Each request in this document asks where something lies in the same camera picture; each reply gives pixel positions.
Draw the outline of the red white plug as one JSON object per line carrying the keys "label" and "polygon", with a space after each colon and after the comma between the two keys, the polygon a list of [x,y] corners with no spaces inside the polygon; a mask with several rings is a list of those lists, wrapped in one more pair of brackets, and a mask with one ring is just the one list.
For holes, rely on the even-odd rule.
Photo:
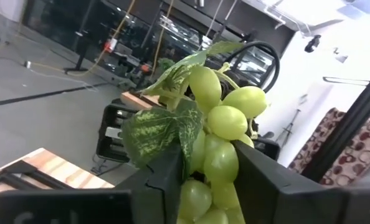
{"label": "red white plug", "polygon": [[107,39],[104,45],[104,51],[112,53],[115,50],[117,40],[115,38]]}

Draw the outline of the green grape bunch with leaves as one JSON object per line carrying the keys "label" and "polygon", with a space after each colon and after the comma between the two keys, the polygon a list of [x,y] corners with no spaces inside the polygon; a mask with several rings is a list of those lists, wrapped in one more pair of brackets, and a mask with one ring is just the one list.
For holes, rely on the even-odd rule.
{"label": "green grape bunch with leaves", "polygon": [[165,107],[141,110],[124,123],[124,146],[140,168],[172,144],[180,146],[179,224],[230,224],[229,213],[240,212],[234,141],[252,144],[250,122],[268,103],[261,88],[238,86],[227,76],[229,62],[215,70],[205,61],[223,53],[234,58],[247,48],[221,41],[180,60],[143,90]]}

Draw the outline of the black frame post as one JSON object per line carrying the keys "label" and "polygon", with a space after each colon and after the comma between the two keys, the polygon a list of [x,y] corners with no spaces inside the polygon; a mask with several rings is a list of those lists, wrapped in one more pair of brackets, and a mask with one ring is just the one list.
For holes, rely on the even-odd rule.
{"label": "black frame post", "polygon": [[302,176],[319,182],[368,118],[370,118],[370,82],[304,168]]}

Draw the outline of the black crate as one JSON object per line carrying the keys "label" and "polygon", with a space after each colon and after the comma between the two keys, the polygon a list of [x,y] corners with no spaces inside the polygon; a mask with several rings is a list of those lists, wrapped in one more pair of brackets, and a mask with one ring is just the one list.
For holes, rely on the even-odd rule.
{"label": "black crate", "polygon": [[135,112],[136,110],[129,108],[119,98],[112,100],[105,107],[98,131],[98,157],[116,162],[130,161],[123,146],[121,132],[124,121]]}

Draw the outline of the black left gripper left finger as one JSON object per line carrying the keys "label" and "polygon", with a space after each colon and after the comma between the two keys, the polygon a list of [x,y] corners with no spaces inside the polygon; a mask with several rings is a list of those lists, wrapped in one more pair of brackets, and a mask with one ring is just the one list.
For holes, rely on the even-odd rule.
{"label": "black left gripper left finger", "polygon": [[183,156],[159,153],[113,188],[0,193],[0,224],[175,224]]}

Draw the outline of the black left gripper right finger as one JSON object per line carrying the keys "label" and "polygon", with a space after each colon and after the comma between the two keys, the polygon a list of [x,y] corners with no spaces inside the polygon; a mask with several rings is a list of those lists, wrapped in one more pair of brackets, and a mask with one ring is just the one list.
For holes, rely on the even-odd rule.
{"label": "black left gripper right finger", "polygon": [[242,141],[233,145],[246,224],[370,224],[370,188],[326,189]]}

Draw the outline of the black pole stand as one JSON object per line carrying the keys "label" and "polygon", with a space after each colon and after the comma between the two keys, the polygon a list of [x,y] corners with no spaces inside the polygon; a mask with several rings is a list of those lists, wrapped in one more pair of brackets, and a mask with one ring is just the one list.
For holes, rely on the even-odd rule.
{"label": "black pole stand", "polygon": [[78,35],[78,38],[74,46],[74,49],[78,50],[79,58],[74,68],[64,68],[64,73],[66,75],[71,75],[72,72],[87,72],[88,71],[86,68],[82,68],[82,62],[85,58],[85,55],[87,53],[87,49],[89,46],[88,31],[86,31],[86,25],[87,25],[88,18],[92,11],[92,7],[94,3],[95,3],[95,0],[90,0],[86,13],[83,16],[80,28],[78,31],[75,32]]}

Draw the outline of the maroon patterned fabric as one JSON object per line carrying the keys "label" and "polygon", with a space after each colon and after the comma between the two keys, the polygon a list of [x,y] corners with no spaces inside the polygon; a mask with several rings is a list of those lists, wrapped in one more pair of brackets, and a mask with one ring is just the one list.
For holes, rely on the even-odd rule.
{"label": "maroon patterned fabric", "polygon": [[[299,174],[302,173],[344,115],[345,113],[337,108],[330,109],[288,168]],[[326,171],[320,184],[327,188],[344,187],[362,177],[369,168],[370,118]]]}

